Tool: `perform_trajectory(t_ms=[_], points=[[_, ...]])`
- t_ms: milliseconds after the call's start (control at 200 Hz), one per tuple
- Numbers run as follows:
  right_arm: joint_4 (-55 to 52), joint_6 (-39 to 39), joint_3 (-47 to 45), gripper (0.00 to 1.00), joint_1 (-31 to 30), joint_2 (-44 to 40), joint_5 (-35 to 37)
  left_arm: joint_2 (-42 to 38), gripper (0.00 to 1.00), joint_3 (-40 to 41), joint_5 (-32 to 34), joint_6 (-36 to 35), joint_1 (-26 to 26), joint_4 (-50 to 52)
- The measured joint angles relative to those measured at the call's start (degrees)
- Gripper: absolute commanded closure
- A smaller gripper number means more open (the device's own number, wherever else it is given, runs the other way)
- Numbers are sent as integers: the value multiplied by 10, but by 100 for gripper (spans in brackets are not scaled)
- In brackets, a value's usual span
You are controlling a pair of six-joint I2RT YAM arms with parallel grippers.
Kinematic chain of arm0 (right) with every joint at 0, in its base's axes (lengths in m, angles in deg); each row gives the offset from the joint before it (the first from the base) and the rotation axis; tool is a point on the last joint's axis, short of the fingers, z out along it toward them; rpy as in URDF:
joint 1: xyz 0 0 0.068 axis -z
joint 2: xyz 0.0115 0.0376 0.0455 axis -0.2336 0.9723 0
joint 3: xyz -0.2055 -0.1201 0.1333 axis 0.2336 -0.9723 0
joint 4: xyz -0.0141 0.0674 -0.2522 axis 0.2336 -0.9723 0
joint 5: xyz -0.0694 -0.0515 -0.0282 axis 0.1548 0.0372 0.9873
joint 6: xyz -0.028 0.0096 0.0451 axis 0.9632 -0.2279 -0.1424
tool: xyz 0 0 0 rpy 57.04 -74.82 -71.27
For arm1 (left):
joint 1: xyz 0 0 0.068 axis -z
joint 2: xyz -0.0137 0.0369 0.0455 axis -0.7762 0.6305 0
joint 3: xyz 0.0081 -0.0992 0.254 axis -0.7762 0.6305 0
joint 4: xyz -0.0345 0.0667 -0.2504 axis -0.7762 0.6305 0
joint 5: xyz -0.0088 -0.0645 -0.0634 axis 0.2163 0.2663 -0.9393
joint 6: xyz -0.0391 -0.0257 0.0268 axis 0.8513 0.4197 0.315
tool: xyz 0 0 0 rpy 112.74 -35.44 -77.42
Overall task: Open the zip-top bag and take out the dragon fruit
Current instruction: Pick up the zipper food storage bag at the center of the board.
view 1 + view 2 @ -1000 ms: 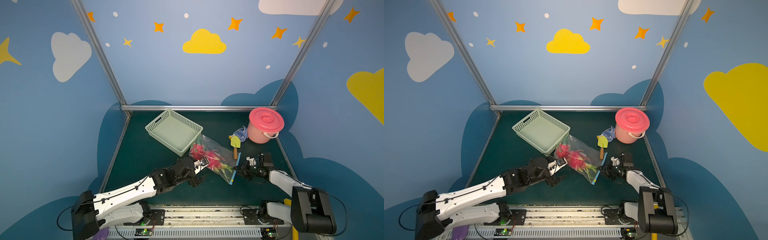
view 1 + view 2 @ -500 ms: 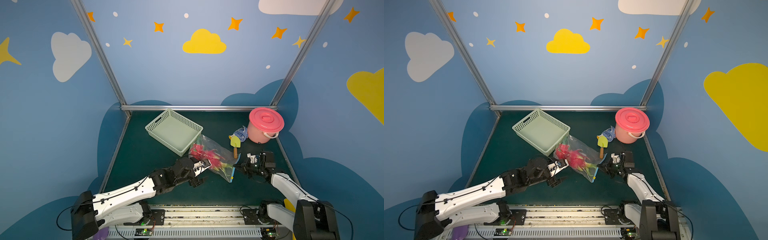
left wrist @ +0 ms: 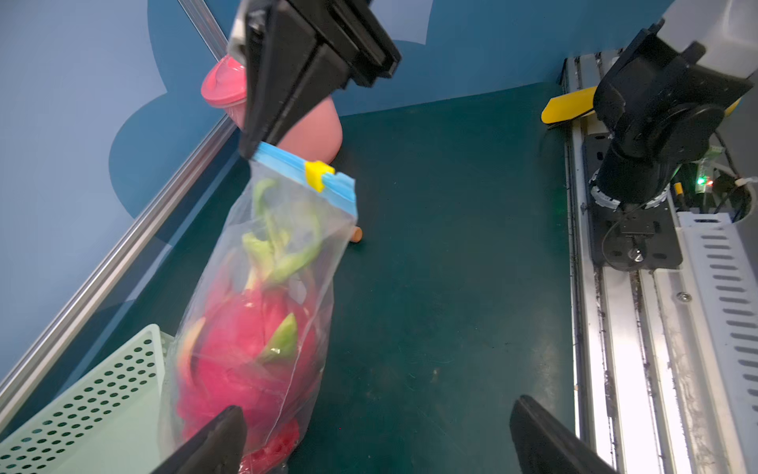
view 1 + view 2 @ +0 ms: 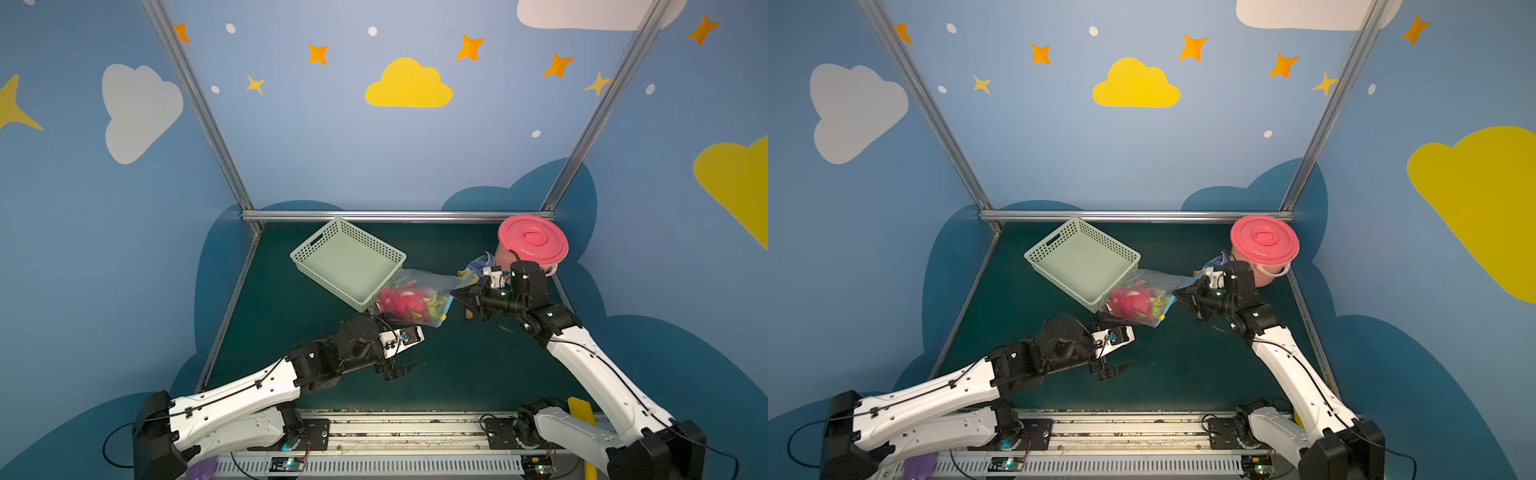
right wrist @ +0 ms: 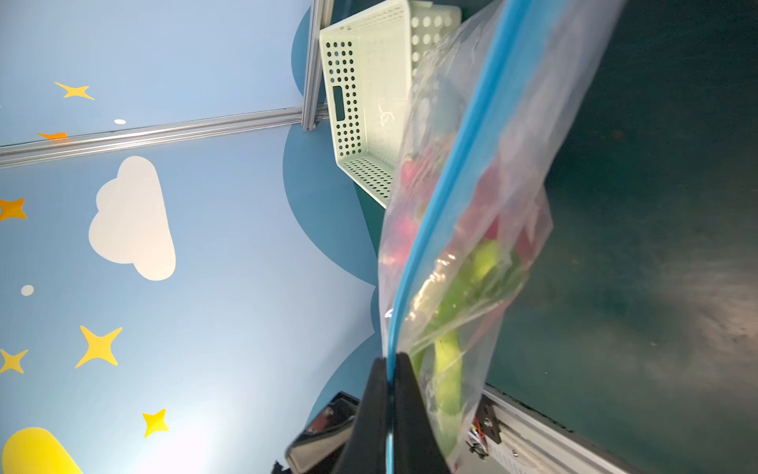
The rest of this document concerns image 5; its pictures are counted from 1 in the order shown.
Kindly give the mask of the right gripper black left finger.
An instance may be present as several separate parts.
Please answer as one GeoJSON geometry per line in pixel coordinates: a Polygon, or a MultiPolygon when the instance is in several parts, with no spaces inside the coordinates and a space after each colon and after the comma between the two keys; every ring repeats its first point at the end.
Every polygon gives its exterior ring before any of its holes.
{"type": "Polygon", "coordinates": [[[335,474],[384,474],[387,464],[388,378],[386,359],[375,359],[359,403],[353,432],[345,443],[335,474]]]}

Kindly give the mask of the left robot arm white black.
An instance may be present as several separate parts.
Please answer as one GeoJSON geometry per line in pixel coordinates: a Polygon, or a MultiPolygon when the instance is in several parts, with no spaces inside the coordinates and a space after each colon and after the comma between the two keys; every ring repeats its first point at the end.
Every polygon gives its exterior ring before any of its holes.
{"type": "Polygon", "coordinates": [[[359,400],[338,393],[288,446],[287,466],[274,462],[271,474],[331,473],[353,433],[359,400]]]}

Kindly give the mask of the pink dragon fruit toy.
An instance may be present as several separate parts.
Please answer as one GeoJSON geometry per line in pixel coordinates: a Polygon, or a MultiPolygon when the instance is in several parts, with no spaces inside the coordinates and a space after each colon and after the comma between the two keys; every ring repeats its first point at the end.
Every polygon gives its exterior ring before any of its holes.
{"type": "MultiPolygon", "coordinates": [[[[387,220],[390,228],[388,235],[382,238],[379,251],[382,265],[400,268],[408,262],[454,141],[452,135],[416,141],[408,136],[404,138],[398,172],[400,184],[393,192],[391,201],[406,210],[393,213],[387,220]]],[[[487,261],[498,261],[502,252],[513,250],[515,255],[509,259],[511,263],[521,260],[530,265],[541,251],[544,237],[536,229],[536,222],[541,218],[544,193],[539,192],[529,203],[525,221],[519,233],[513,235],[512,212],[497,204],[499,193],[505,189],[505,179],[501,177],[499,167],[501,163],[493,162],[479,179],[471,199],[463,201],[464,212],[446,240],[444,255],[447,260],[467,257],[477,248],[486,246],[495,249],[493,254],[485,256],[487,261]]]]}

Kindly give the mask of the clear zip-top bag blue seal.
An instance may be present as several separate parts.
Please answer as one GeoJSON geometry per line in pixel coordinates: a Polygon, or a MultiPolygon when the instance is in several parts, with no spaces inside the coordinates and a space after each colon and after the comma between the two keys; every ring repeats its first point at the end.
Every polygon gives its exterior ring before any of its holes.
{"type": "Polygon", "coordinates": [[[553,221],[544,183],[624,9],[495,1],[423,59],[379,249],[390,473],[446,473],[553,221]]]}

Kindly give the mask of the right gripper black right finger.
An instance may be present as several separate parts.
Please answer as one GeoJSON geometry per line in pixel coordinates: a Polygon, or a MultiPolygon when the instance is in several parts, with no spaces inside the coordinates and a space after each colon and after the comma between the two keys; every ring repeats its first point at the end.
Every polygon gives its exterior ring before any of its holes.
{"type": "Polygon", "coordinates": [[[393,381],[393,472],[450,474],[435,439],[411,359],[396,357],[393,381]]]}

